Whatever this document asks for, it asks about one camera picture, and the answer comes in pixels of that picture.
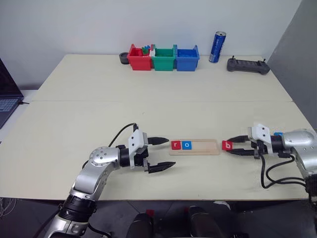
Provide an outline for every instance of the soda can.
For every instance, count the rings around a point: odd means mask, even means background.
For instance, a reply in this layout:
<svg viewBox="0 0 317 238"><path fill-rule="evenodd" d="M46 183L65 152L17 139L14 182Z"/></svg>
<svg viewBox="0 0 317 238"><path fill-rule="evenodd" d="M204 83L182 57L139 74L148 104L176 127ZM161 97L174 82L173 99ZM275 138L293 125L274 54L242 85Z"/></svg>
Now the soda can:
<svg viewBox="0 0 317 238"><path fill-rule="evenodd" d="M220 52L221 52L224 40L226 39L226 35L227 34L223 31L216 32L214 36L212 48L211 48L211 53L209 56L209 62L217 63L219 61Z"/></svg>

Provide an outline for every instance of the table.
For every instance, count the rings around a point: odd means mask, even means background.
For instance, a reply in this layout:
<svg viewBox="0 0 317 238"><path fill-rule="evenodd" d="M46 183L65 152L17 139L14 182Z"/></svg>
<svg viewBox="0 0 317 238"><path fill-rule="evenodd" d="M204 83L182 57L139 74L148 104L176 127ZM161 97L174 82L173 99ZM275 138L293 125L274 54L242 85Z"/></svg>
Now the table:
<svg viewBox="0 0 317 238"><path fill-rule="evenodd" d="M24 96L24 102L30 103L32 101L32 98L34 97L37 90L21 90L23 96ZM10 132L12 127L14 126L15 122L18 120L18 118L23 114L23 112L28 107L28 104L22 104L19 105L10 118L6 121L6 123L3 125L3 127L0 129L0 141L3 141L6 135Z"/></svg>
<svg viewBox="0 0 317 238"><path fill-rule="evenodd" d="M92 150L108 145L126 124L148 136L216 138L246 134L261 122L272 130L311 128L293 102L139 103L32 102L0 144L0 196L63 200ZM115 145L126 144L130 130ZM101 200L275 200L307 198L298 185L260 185L261 161L221 152L219 156L170 156L169 145L149 148L151 162L176 161L156 174L123 168L113 172ZM283 159L269 158L268 166ZM272 177L300 176L295 163Z"/></svg>
<svg viewBox="0 0 317 238"><path fill-rule="evenodd" d="M219 144L259 122L272 130L311 128L272 72L227 72L226 60L201 57L196 72L158 72L132 71L118 56L66 55L0 144L0 197L64 200L91 151L131 122L148 136ZM114 145L126 144L130 134L124 131ZM168 148L150 147L150 160L175 166L156 174L115 171L101 200L307 198L294 184L262 189L260 160L225 152L170 156ZM268 158L267 166L280 161ZM271 173L300 176L294 163Z"/></svg>
<svg viewBox="0 0 317 238"><path fill-rule="evenodd" d="M228 72L226 62L202 56L195 72L132 71L118 56L66 55L40 87L34 101L111 102L290 102L270 71ZM260 60L261 57L237 57Z"/></svg>

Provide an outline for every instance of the plastic bin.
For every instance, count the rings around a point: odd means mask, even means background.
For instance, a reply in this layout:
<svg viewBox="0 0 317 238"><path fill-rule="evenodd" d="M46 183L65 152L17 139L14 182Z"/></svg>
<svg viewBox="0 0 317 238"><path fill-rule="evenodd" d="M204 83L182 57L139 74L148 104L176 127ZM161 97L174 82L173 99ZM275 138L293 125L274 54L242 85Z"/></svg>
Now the plastic bin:
<svg viewBox="0 0 317 238"><path fill-rule="evenodd" d="M156 71L172 71L176 57L176 45L171 49L158 49L151 47L151 57Z"/></svg>
<svg viewBox="0 0 317 238"><path fill-rule="evenodd" d="M177 71L195 71L199 60L198 47L190 49L178 49L176 46Z"/></svg>
<svg viewBox="0 0 317 238"><path fill-rule="evenodd" d="M136 48L132 44L127 58L133 70L151 70L150 49L144 54L142 48Z"/></svg>

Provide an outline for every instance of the black controller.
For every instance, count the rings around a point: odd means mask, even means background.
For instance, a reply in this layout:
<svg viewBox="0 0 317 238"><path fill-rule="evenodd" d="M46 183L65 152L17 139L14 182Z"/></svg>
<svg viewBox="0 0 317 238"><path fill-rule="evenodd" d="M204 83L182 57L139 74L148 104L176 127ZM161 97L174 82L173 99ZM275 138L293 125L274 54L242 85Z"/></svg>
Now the black controller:
<svg viewBox="0 0 317 238"><path fill-rule="evenodd" d="M267 74L270 71L269 66L263 61L248 61L248 60L239 60L234 56L228 59L227 70L230 72L233 71L245 71L245 72L258 72L262 75Z"/></svg>

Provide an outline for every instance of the laptop keyboard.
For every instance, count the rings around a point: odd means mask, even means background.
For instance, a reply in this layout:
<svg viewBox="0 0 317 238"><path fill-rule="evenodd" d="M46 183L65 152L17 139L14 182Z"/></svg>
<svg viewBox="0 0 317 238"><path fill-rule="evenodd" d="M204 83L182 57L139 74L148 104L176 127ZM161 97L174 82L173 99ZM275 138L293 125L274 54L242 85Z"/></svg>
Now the laptop keyboard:
<svg viewBox="0 0 317 238"><path fill-rule="evenodd" d="M18 99L0 99L0 112L9 112Z"/></svg>

